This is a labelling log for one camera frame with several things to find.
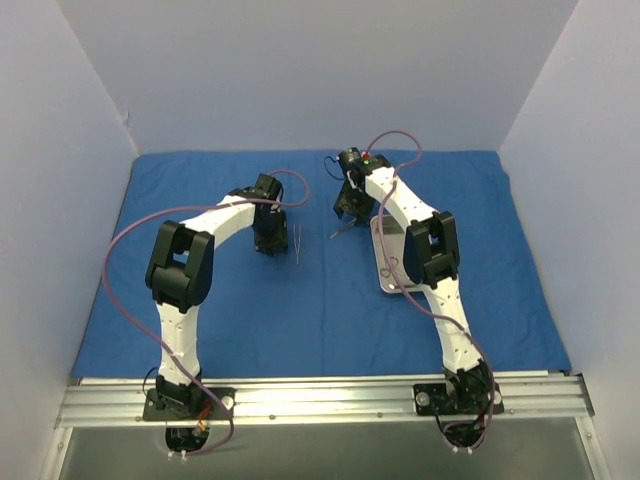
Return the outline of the steel forceps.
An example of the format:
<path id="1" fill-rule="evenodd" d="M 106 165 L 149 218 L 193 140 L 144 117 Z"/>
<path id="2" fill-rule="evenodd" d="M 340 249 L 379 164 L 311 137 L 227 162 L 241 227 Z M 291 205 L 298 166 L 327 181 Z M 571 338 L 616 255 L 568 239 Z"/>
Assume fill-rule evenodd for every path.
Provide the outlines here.
<path id="1" fill-rule="evenodd" d="M 361 221 L 359 221 L 358 219 L 353 219 L 350 222 L 346 223 L 345 225 L 341 226 L 336 232 L 332 233 L 330 235 L 330 239 L 334 239 L 339 235 L 342 235 L 344 233 L 346 233 L 349 229 L 358 226 L 361 224 Z"/>

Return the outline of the blue surgical drape cloth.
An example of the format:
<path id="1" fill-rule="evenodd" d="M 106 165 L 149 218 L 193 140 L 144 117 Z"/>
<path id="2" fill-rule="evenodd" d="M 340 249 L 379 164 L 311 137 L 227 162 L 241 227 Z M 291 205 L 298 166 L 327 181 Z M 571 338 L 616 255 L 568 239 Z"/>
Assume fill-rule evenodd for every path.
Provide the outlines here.
<path id="1" fill-rule="evenodd" d="M 159 364 L 160 321 L 144 277 L 160 219 L 277 172 L 302 225 L 294 243 L 269 257 L 244 230 L 215 253 L 211 291 L 198 319 L 198 355 L 213 378 L 434 374 L 442 369 L 434 322 L 379 285 L 369 229 L 341 226 L 333 211 L 340 184 L 324 151 L 149 154 L 132 167 L 107 285 L 95 298 L 73 367 L 76 377 L 140 378 Z M 497 371 L 569 370 L 511 197 L 490 151 L 388 151 L 426 203 L 456 221 L 460 293 L 473 337 Z"/>

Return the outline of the steel instrument tray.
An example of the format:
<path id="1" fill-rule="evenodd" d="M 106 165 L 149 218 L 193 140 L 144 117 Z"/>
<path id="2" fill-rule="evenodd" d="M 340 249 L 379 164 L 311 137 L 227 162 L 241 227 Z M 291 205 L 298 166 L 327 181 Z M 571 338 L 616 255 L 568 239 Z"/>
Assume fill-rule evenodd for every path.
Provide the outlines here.
<path id="1" fill-rule="evenodd" d="M 404 265 L 405 232 L 388 214 L 379 228 L 378 217 L 370 219 L 370 231 L 375 255 L 376 271 L 381 290 L 388 295 L 401 294 L 400 284 L 409 293 L 418 293 L 421 287 L 407 275 Z"/>

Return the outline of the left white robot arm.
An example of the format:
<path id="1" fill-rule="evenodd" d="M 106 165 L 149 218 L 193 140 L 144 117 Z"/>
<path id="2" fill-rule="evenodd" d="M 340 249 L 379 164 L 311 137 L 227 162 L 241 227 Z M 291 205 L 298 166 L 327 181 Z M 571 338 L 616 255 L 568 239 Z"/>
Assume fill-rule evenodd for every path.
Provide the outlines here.
<path id="1" fill-rule="evenodd" d="M 275 256 L 288 250 L 286 213 L 276 203 L 284 187 L 261 174 L 252 187 L 235 189 L 214 208 L 182 222 L 165 221 L 156 236 L 145 283 L 151 290 L 165 346 L 156 392 L 179 419 L 194 417 L 202 405 L 197 354 L 200 305 L 211 289 L 215 249 L 244 229 L 252 229 L 257 252 Z"/>

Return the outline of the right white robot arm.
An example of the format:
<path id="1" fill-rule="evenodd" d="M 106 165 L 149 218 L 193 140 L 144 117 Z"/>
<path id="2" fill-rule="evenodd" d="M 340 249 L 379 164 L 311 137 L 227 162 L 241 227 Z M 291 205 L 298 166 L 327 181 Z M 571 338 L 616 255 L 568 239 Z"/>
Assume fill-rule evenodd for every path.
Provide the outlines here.
<path id="1" fill-rule="evenodd" d="M 459 288 L 460 254 L 456 224 L 449 212 L 439 212 L 415 194 L 382 155 L 356 148 L 340 152 L 335 161 L 344 175 L 334 204 L 363 220 L 375 203 L 378 215 L 389 213 L 404 233 L 403 258 L 398 261 L 409 280 L 420 288 L 435 321 L 442 349 L 444 400 L 464 413 L 480 404 L 493 405 L 495 381 L 480 347 L 474 342 Z"/>

